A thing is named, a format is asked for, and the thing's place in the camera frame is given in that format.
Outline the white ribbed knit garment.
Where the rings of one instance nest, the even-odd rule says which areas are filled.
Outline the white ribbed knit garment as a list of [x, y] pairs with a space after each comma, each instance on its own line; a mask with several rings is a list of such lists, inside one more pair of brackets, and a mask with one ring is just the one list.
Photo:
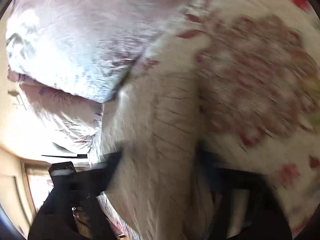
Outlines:
[[195, 166], [197, 78], [171, 73], [128, 79], [105, 119], [100, 150], [122, 148], [108, 200], [142, 239], [202, 239], [213, 216]]

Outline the floral cream bedsheet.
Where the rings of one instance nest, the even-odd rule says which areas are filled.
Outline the floral cream bedsheet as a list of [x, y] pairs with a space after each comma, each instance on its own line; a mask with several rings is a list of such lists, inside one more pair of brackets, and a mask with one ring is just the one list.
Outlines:
[[301, 238], [319, 211], [317, 16], [298, 0], [193, 0], [128, 79], [171, 73], [197, 78], [196, 152], [262, 175]]

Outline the white-blue satin pillow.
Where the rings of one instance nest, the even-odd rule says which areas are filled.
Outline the white-blue satin pillow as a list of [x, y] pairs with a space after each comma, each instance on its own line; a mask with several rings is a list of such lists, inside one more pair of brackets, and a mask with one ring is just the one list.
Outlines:
[[143, 16], [103, 10], [15, 9], [7, 21], [9, 67], [48, 87], [104, 103], [159, 30]]

